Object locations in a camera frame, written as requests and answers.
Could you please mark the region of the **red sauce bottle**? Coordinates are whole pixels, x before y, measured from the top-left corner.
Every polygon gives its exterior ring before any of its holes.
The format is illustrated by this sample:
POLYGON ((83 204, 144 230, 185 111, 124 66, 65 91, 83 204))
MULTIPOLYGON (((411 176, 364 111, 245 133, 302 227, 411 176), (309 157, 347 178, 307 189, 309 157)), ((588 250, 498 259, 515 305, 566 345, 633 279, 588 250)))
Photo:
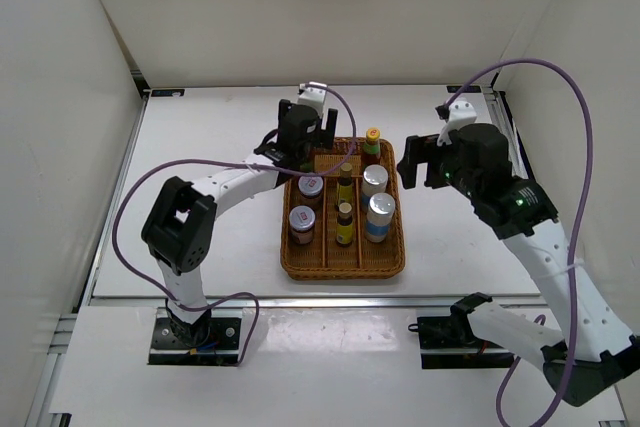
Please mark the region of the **red sauce bottle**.
POLYGON ((362 144, 362 162, 367 167, 379 164, 380 159, 380 130, 377 127, 371 127, 366 131, 365 140, 362 144))
POLYGON ((300 165, 299 171, 303 172, 303 173, 311 173, 311 172, 313 172, 314 171, 314 161, 312 159, 309 159, 309 160, 305 161, 304 163, 302 163, 300 165))

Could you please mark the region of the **silver-lid bead jar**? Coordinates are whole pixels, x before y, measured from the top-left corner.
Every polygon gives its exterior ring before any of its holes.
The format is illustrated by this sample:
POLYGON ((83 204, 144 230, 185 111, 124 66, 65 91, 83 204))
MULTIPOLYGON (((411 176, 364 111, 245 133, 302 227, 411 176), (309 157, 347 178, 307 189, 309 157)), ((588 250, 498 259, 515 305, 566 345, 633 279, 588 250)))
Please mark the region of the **silver-lid bead jar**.
POLYGON ((360 188, 360 207, 363 212, 367 211, 373 195, 386 192, 388 180, 388 171, 382 165, 372 164, 365 168, 360 188))
POLYGON ((365 222, 365 237, 381 243, 387 237, 396 210, 396 202, 388 193, 376 193, 370 199, 365 222))

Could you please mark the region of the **white-lid brown jar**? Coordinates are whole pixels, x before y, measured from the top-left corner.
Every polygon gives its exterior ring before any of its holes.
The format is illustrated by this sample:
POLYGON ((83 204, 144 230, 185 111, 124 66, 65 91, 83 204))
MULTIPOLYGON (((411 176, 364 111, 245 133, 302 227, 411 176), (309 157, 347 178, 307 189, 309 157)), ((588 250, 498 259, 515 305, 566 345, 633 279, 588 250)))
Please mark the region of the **white-lid brown jar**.
POLYGON ((301 176, 298 193, 301 205, 317 210, 323 203, 324 181, 320 176, 301 176))
POLYGON ((288 221, 290 234, 297 244, 306 245, 313 240, 316 215, 311 207, 294 207, 289 213, 288 221))

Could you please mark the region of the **small yellow bottle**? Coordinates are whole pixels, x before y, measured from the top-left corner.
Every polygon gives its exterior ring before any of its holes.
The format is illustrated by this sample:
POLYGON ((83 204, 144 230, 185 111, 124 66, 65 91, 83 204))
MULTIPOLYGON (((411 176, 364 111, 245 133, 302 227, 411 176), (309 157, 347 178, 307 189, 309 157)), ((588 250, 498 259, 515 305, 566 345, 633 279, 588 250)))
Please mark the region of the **small yellow bottle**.
POLYGON ((336 242, 342 247, 348 247, 353 242, 353 208, 348 202, 342 202, 338 207, 336 224, 336 242))
POLYGON ((343 203, 353 205, 353 166, 349 162, 343 163, 339 168, 336 183, 335 207, 339 208, 343 203))

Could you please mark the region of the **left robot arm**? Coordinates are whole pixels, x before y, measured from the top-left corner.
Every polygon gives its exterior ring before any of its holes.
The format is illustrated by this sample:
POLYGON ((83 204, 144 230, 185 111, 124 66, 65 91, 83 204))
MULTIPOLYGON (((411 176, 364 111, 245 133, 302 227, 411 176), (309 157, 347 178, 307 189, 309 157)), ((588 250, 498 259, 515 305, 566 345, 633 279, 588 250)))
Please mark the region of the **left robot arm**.
POLYGON ((197 181, 168 179, 143 226, 141 237, 161 270, 173 334, 188 347, 207 342, 210 311, 200 265, 218 217, 251 197, 275 190, 311 159, 315 148, 332 148, 338 112, 321 126, 316 108, 281 100, 278 126, 239 167, 197 181))

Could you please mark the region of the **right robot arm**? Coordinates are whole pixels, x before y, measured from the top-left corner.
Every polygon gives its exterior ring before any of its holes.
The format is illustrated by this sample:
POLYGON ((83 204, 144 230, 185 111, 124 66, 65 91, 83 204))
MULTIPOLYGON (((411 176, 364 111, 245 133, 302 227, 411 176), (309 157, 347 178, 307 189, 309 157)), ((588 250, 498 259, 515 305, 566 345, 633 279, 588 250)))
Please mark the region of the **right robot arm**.
POLYGON ((539 369, 564 402, 579 407, 639 369, 639 338, 604 300, 584 267, 569 263, 569 243, 558 212, 536 182, 512 172, 509 142, 491 124, 471 124, 438 135, 410 136, 397 165, 402 185, 452 187, 520 261, 559 327, 550 329, 470 294, 450 308, 436 334, 455 345, 498 345, 539 369))

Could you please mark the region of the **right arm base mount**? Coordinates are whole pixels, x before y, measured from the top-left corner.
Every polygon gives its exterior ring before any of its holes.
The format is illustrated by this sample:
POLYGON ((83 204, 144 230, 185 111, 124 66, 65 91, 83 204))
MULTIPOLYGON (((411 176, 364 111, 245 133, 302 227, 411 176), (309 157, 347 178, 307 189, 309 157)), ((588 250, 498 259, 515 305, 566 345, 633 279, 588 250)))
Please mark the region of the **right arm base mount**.
POLYGON ((450 306, 447 316, 418 316, 409 332, 418 336, 423 370, 509 368, 514 355, 498 344, 476 337, 468 316, 493 298, 476 292, 450 306))

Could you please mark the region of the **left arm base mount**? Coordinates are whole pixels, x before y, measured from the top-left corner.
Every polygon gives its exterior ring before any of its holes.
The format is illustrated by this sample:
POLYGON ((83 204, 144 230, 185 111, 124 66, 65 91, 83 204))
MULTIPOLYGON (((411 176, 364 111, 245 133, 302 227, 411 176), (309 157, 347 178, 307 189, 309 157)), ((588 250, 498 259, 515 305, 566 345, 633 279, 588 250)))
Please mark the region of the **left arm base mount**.
POLYGON ((196 314, 184 323, 166 308, 154 320, 147 363, 153 366, 239 367, 257 326, 242 311, 196 314))

